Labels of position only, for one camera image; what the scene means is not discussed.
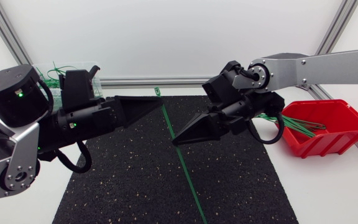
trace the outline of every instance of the green cable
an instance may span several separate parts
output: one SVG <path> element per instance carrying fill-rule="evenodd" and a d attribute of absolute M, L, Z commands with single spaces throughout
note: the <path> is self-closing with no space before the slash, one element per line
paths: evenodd
<path fill-rule="evenodd" d="M 56 78 L 53 78 L 49 75 L 50 72 L 56 72 L 56 74 L 59 76 L 59 75 L 66 75 L 66 71 L 62 70 L 62 68 L 75 68 L 75 69 L 78 69 L 74 66 L 69 66 L 69 65 L 66 65 L 66 66 L 62 66 L 62 67 L 56 67 L 55 65 L 55 62 L 53 62 L 53 69 L 51 70 L 48 70 L 47 71 L 47 76 L 48 78 L 45 78 L 43 73 L 38 69 L 38 67 L 36 67 L 36 69 L 38 70 L 38 72 L 40 73 L 40 78 L 45 82 L 45 84 L 47 84 L 47 86 L 49 88 L 60 88 L 60 81 L 59 79 L 56 79 Z M 101 91 L 99 90 L 96 82 L 95 82 L 95 79 L 92 79 L 92 84 L 94 87 L 96 87 L 96 89 L 94 89 L 94 94 L 96 97 L 100 97 L 102 96 L 102 93 Z"/>
<path fill-rule="evenodd" d="M 158 97 L 161 97 L 160 88 L 159 88 L 159 87 L 155 87 L 154 90 L 155 90 L 155 94 L 156 94 Z M 169 117 L 168 117 L 167 109 L 165 109 L 165 105 L 164 105 L 164 104 L 161 106 L 161 109 L 162 109 L 162 113 L 164 114 L 165 120 L 166 120 L 166 122 L 167 122 L 167 124 L 168 124 L 168 129 L 169 129 L 169 132 L 171 133 L 171 137 L 172 137 L 172 139 L 174 139 L 174 138 L 175 138 L 175 133 L 173 132 L 173 128 L 172 128 L 171 122 L 170 122 Z M 181 166 L 183 167 L 183 170 L 185 171 L 185 175 L 186 175 L 186 178 L 187 178 L 187 182 L 189 183 L 191 192 L 193 193 L 194 199 L 196 200 L 196 204 L 197 204 L 198 210 L 200 211 L 200 214 L 201 214 L 201 217 L 202 217 L 202 219 L 203 219 L 203 221 L 204 221 L 204 224 L 207 224 L 206 219 L 205 219 L 205 216 L 204 216 L 203 209 L 201 208 L 201 204 L 200 204 L 200 202 L 198 201 L 198 197 L 197 197 L 196 191 L 195 191 L 195 189 L 194 189 L 194 187 L 193 187 L 193 183 L 191 183 L 190 174 L 189 174 L 188 171 L 187 171 L 186 164 L 185 164 L 185 160 L 183 159 L 183 156 L 182 156 L 182 154 L 181 154 L 180 148 L 179 148 L 178 146 L 175 146 L 175 148 L 176 148 L 176 150 L 177 150 L 177 153 L 178 153 L 178 156 L 179 156 L 179 160 L 180 160 Z"/>
<path fill-rule="evenodd" d="M 263 118 L 263 119 L 266 119 L 267 121 L 277 123 L 277 118 L 269 117 L 266 114 L 260 114 L 256 117 Z M 316 136 L 316 134 L 313 133 L 313 131 L 316 131 L 317 129 L 326 129 L 325 125 L 319 124 L 319 123 L 303 121 L 300 119 L 290 118 L 290 117 L 287 117 L 284 115 L 283 115 L 283 119 L 284 119 L 284 124 L 286 127 L 291 128 L 295 131 L 298 131 L 299 133 L 302 133 L 302 134 L 308 136 L 309 138 Z"/>

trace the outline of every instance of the black rubber mat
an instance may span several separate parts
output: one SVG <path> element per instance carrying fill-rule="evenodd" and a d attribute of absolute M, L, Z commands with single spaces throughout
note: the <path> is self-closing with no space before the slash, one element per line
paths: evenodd
<path fill-rule="evenodd" d="M 163 99 L 175 132 L 209 104 L 206 96 Z M 72 175 L 54 223 L 203 222 L 162 110 L 86 144 L 93 166 Z M 248 131 L 181 151 L 208 223 L 298 223 L 265 148 Z"/>

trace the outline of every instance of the red plastic bin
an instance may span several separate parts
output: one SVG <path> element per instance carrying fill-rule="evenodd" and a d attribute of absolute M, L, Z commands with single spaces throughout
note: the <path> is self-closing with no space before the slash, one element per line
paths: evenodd
<path fill-rule="evenodd" d="M 343 100 L 295 101 L 283 115 L 326 126 L 312 138 L 285 127 L 283 137 L 296 156 L 343 154 L 358 141 L 358 112 Z"/>

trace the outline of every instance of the aluminum frame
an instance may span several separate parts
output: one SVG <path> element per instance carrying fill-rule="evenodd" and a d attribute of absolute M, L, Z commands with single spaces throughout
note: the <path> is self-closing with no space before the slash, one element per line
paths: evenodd
<path fill-rule="evenodd" d="M 25 51 L 22 43 L 20 42 L 17 34 L 15 33 L 13 26 L 9 22 L 4 9 L 0 4 L 0 36 L 11 52 L 12 56 L 15 58 L 17 64 L 29 64 L 32 65 L 30 56 Z"/>

